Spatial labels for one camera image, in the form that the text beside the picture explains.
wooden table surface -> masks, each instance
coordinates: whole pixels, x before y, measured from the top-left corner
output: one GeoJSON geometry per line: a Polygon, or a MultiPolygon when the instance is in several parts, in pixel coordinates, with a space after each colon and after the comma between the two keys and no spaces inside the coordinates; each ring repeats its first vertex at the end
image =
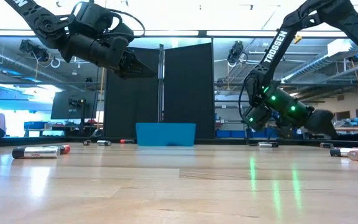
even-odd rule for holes
{"type": "Polygon", "coordinates": [[[358,162],[280,146],[0,147],[0,223],[358,223],[358,162]]]}

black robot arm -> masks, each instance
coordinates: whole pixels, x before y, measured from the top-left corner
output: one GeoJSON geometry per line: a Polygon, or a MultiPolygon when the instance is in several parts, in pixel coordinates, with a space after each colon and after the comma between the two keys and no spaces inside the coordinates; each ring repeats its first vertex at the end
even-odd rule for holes
{"type": "Polygon", "coordinates": [[[323,22],[341,29],[358,45],[358,13],[350,0],[307,0],[287,15],[263,59],[244,79],[243,89],[247,90],[250,107],[241,117],[251,128],[262,129],[275,110],[280,113],[276,124],[283,137],[290,137],[293,128],[301,126],[313,133],[336,137],[332,112],[304,105],[278,88],[281,81],[273,80],[274,71],[296,33],[323,22]]]}
{"type": "Polygon", "coordinates": [[[19,13],[46,47],[58,49],[63,59],[70,62],[73,56],[97,66],[114,70],[122,78],[154,77],[156,73],[136,59],[128,44],[137,36],[122,22],[120,13],[94,3],[79,2],[70,15],[55,16],[34,0],[5,0],[19,13]],[[77,15],[74,11],[80,7],[77,15]],[[118,25],[109,30],[112,20],[118,25]]]}

blue plastic bin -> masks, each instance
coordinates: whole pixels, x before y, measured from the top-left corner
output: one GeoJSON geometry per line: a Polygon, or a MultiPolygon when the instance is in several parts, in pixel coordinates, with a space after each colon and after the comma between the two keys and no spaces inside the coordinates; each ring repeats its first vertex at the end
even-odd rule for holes
{"type": "Polygon", "coordinates": [[[252,133],[253,138],[267,138],[266,129],[264,128],[262,131],[256,131],[252,133]]]}
{"type": "Polygon", "coordinates": [[[136,123],[140,146],[194,146],[196,124],[136,123]]]}
{"type": "Polygon", "coordinates": [[[24,129],[26,130],[27,127],[29,127],[29,129],[44,129],[45,128],[45,124],[47,124],[48,122],[45,121],[28,121],[24,123],[24,129]]]}
{"type": "Polygon", "coordinates": [[[216,137],[217,138],[229,138],[230,137],[230,131],[216,130],[216,137]]]}
{"type": "Polygon", "coordinates": [[[246,136],[244,131],[231,131],[232,138],[244,138],[246,136]]]}
{"type": "Polygon", "coordinates": [[[266,128],[266,136],[271,138],[278,138],[276,130],[274,128],[266,128]]]}

black partition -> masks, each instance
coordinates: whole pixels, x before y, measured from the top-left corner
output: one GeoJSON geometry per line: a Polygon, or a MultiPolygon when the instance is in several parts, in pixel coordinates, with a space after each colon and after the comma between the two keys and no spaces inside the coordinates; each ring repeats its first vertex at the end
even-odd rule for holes
{"type": "Polygon", "coordinates": [[[157,122],[159,50],[134,49],[136,57],[155,70],[155,78],[123,80],[108,71],[104,104],[104,134],[136,138],[135,124],[157,122]]]}
{"type": "Polygon", "coordinates": [[[165,51],[164,122],[195,123],[196,138],[214,138],[212,43],[165,51]]]}

monitor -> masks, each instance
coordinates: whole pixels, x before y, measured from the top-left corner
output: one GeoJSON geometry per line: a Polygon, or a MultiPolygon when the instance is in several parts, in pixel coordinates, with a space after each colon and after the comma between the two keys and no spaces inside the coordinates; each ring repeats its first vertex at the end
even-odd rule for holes
{"type": "Polygon", "coordinates": [[[97,99],[95,99],[94,91],[62,91],[55,94],[50,119],[80,119],[83,110],[81,108],[70,106],[69,102],[79,101],[81,99],[86,100],[85,118],[95,118],[97,107],[97,102],[95,102],[95,100],[97,99]]]}

